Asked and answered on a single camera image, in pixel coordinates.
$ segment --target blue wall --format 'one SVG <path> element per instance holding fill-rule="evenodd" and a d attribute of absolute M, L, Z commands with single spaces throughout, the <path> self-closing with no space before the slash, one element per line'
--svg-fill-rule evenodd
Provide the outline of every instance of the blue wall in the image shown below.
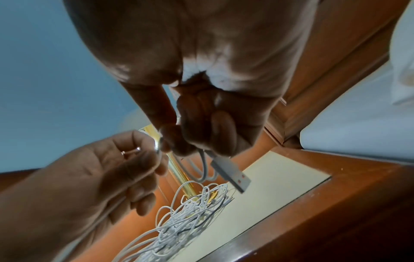
<path fill-rule="evenodd" d="M 137 108 L 82 44 L 62 1 L 0 2 L 0 172 L 43 167 L 110 136 Z M 147 125 L 137 112 L 136 126 Z"/>

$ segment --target person's right hand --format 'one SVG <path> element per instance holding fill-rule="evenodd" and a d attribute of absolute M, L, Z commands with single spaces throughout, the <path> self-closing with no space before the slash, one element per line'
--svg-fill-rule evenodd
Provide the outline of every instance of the person's right hand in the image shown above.
<path fill-rule="evenodd" d="M 233 156 L 286 91 L 318 0 L 65 0 L 82 40 L 164 136 Z M 177 85 L 181 125 L 162 84 Z"/>

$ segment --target white usb plug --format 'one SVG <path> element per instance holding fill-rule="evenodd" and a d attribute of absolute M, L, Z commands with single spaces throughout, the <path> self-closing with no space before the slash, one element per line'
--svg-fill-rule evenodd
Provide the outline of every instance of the white usb plug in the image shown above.
<path fill-rule="evenodd" d="M 235 163 L 229 158 L 214 154 L 212 151 L 205 152 L 213 159 L 210 165 L 220 176 L 229 181 L 240 193 L 246 191 L 251 180 L 239 170 Z"/>

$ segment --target brass pole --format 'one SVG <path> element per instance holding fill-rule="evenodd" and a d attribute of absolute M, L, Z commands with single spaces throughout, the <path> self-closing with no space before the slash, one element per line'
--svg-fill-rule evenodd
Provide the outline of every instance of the brass pole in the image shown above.
<path fill-rule="evenodd" d="M 161 138 L 161 135 L 158 133 L 157 129 L 153 125 L 148 125 L 148 126 L 144 127 L 143 130 L 145 132 L 147 132 L 148 135 L 156 141 L 156 143 L 158 143 L 158 141 Z M 175 159 L 173 154 L 168 153 L 167 155 L 168 155 L 168 158 L 169 158 L 168 169 L 171 172 L 172 176 L 177 181 L 177 183 L 179 185 L 182 185 L 185 182 L 189 181 L 189 179 L 186 176 L 186 174 L 184 173 L 184 171 L 178 165 L 177 160 Z M 183 190 L 184 194 L 186 194 L 188 196 L 197 195 L 193 185 L 191 185 L 191 184 L 187 184 L 187 185 L 183 186 L 182 190 Z"/>

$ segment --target hand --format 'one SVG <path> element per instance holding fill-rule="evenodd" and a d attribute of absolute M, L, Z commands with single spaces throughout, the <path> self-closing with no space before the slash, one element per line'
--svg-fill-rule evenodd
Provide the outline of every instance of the hand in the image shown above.
<path fill-rule="evenodd" d="M 250 148 L 286 91 L 318 0 L 65 0 L 82 40 L 165 138 Z M 162 84 L 177 86 L 181 126 Z"/>
<path fill-rule="evenodd" d="M 122 151 L 137 147 L 125 159 Z M 155 204 L 157 176 L 167 172 L 154 140 L 125 132 L 78 148 L 0 195 L 0 260 L 51 261 L 93 222 L 126 196 L 76 247 L 75 257 L 131 210 L 146 215 Z"/>

